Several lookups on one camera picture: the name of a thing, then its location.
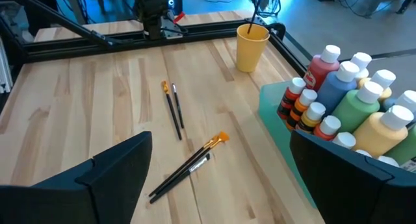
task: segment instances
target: wooden tabletop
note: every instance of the wooden tabletop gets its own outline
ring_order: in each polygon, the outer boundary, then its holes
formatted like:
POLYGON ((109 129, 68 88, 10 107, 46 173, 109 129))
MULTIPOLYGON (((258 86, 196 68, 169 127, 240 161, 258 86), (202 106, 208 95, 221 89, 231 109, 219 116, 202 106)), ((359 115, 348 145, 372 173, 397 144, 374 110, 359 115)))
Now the wooden tabletop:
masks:
MULTIPOLYGON (((181 24, 241 19, 243 12, 186 16, 181 24)), ((89 25, 136 31, 134 21, 89 25)), ((72 38, 44 29, 37 41, 72 38)), ((37 183, 142 131, 151 166, 132 223, 323 223, 257 115, 264 84, 296 73, 270 44, 257 70, 235 69, 236 39, 26 64, 0 116, 0 183, 37 183), (177 86, 185 121, 177 139, 161 81, 177 86), (230 141, 153 205, 147 194, 220 131, 230 141)))

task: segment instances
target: red paint bottle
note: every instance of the red paint bottle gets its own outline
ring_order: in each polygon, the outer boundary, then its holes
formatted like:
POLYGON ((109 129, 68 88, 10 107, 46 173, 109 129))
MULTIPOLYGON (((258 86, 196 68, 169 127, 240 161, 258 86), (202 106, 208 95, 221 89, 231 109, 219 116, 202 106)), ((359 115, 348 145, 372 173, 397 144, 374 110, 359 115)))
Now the red paint bottle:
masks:
POLYGON ((278 107, 278 116, 281 119, 287 119, 287 116, 291 113, 294 102, 300 97, 302 90, 305 88, 306 83, 302 78, 293 78, 289 87, 287 87, 285 95, 280 101, 278 107))
POLYGON ((315 55, 304 76, 306 88, 313 89, 317 92, 327 74, 339 69, 337 59, 340 54, 341 50, 339 47, 327 45, 321 55, 315 55))

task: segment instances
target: yellow plastic cup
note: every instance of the yellow plastic cup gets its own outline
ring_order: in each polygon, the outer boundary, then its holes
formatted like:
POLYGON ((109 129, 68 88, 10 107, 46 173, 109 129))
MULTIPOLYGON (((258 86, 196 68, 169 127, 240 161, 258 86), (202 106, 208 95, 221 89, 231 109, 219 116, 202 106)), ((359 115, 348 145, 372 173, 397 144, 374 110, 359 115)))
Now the yellow plastic cup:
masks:
POLYGON ((247 34, 249 26, 245 24, 237 29, 237 69, 242 72, 255 71, 270 37, 265 27, 256 24, 247 34))

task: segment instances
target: teal tray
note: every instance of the teal tray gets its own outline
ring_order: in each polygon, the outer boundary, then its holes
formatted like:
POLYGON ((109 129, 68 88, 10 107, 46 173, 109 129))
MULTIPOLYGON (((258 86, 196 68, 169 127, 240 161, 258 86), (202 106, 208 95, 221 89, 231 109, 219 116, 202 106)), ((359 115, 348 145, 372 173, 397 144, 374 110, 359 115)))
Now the teal tray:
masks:
POLYGON ((283 155, 286 164, 292 171, 301 189, 304 191, 306 198, 309 200, 311 205, 316 208, 317 206, 299 174, 289 147, 291 132, 287 130, 285 123, 276 114, 276 110, 278 109, 281 98, 283 97, 288 85, 289 82, 279 82, 275 84, 267 84, 261 87, 259 115, 268 132, 272 136, 274 143, 278 146, 278 149, 283 155))

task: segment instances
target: blue paint bottle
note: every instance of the blue paint bottle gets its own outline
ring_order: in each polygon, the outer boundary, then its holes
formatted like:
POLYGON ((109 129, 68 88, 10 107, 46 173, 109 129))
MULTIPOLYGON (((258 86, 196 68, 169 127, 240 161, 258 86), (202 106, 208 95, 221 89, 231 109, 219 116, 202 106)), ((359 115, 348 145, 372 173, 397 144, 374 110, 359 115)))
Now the blue paint bottle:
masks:
POLYGON ((341 63, 338 71, 329 72, 318 91, 316 102, 326 107, 325 116, 330 115, 345 94, 357 88, 356 75, 359 68, 352 62, 341 63))

